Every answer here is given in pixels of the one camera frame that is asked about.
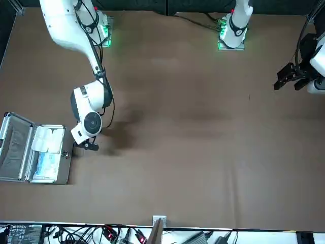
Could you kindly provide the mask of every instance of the robot end effector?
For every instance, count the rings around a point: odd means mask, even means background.
[[[316,33],[303,33],[309,22],[313,20]],[[278,72],[278,80],[274,90],[279,90],[290,81],[295,82],[295,90],[307,86],[312,94],[325,94],[325,1],[319,1],[307,16],[301,30],[295,52],[295,63],[288,63]],[[301,62],[298,62],[300,51]]]

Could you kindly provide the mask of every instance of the black wire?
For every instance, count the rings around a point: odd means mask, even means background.
[[[199,26],[204,27],[204,28],[207,28],[207,29],[211,29],[211,30],[213,30],[213,31],[215,31],[215,32],[220,31],[220,29],[219,29],[218,27],[211,26],[211,25],[205,25],[205,24],[202,24],[202,23],[196,22],[196,21],[194,21],[194,20],[191,20],[191,19],[189,19],[189,18],[186,18],[186,17],[180,16],[180,15],[174,15],[174,17],[178,17],[178,18],[181,18],[181,19],[185,19],[185,20],[187,20],[187,21],[189,21],[189,22],[191,22],[191,23],[193,23],[193,24],[199,25]]]
[[[82,3],[82,5],[85,7],[85,9],[88,11],[88,13],[90,14],[90,16],[91,16],[93,22],[95,23],[95,19],[94,19],[94,17],[92,16],[90,10],[87,8],[86,4],[85,4],[83,1],[81,1],[81,3]],[[98,33],[98,37],[99,37],[99,39],[100,39],[100,47],[99,47],[99,48],[100,48],[100,54],[101,54],[100,59],[101,59],[101,63],[102,63],[102,62],[103,62],[103,43],[102,43],[102,38],[101,38],[100,31],[98,30],[97,25],[96,25],[96,30],[97,30],[97,33]]]
[[[104,232],[104,230],[102,229],[102,233],[101,233],[101,237],[100,237],[100,243],[99,243],[99,244],[101,244],[101,241],[102,241],[102,237],[103,237],[103,232]]]
[[[103,126],[102,128],[108,128],[109,126],[111,126],[112,122],[113,122],[113,118],[114,118],[114,113],[115,113],[115,100],[114,97],[112,97],[112,102],[113,102],[113,112],[112,112],[112,117],[111,117],[111,121],[108,124],[108,126]]]
[[[237,244],[238,235],[239,235],[239,232],[238,232],[238,230],[236,230],[236,236],[234,238],[233,244]]]
[[[105,111],[106,111],[106,109],[104,108],[104,111],[103,111],[103,113],[100,113],[100,116],[103,116],[105,114]]]
[[[218,22],[218,19],[213,18],[209,13],[204,13],[209,19],[211,19],[213,22]]]
[[[114,244],[117,243],[118,238],[120,237],[120,233],[121,233],[121,227],[118,227],[118,233],[117,233],[117,237],[116,237],[116,239],[115,239],[115,241],[114,241]]]
[[[165,230],[165,233],[164,234],[162,234],[162,235],[166,235],[166,234],[172,234],[173,233],[173,231],[167,231],[167,230]]]

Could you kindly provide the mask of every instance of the brown mat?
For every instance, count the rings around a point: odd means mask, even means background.
[[[119,12],[104,51],[114,126],[79,152],[70,184],[0,183],[0,219],[324,231],[325,97],[273,91],[303,17],[254,16],[245,51],[152,12]],[[188,14],[210,23],[202,14]],[[73,126],[86,57],[51,40],[40,9],[17,17],[0,70],[0,113]],[[104,123],[110,119],[110,110]]]

